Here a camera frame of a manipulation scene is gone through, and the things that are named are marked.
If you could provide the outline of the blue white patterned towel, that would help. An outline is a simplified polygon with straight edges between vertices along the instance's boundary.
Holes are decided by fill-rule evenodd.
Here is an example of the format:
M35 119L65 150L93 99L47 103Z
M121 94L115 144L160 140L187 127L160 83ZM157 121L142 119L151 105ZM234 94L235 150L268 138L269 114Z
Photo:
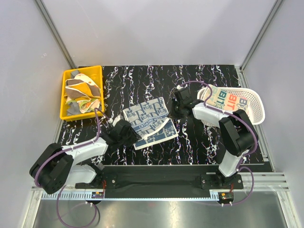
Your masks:
M126 121L140 136L134 143L135 150L144 149L178 136L176 127L169 118L163 97L158 97L123 110Z

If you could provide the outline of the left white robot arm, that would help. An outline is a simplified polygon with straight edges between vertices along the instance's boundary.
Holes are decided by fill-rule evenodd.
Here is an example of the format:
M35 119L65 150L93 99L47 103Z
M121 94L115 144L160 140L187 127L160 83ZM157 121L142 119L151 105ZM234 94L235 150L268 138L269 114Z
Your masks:
M29 170L37 187L53 194L65 185L100 188L103 182L101 168L89 159L132 146L141 139L131 124L120 119L104 133L98 132L91 140L75 145L50 144Z

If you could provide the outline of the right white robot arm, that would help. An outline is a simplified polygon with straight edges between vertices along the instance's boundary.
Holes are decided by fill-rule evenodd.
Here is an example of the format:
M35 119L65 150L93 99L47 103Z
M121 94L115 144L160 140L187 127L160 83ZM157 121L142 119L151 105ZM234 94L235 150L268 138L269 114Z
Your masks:
M230 188L244 157L257 148L258 136L248 115L244 110L217 110L202 100L193 99L187 88L176 88L173 94L175 98L169 112L171 119L191 117L220 129L226 152L216 173L206 179L205 184L211 188Z

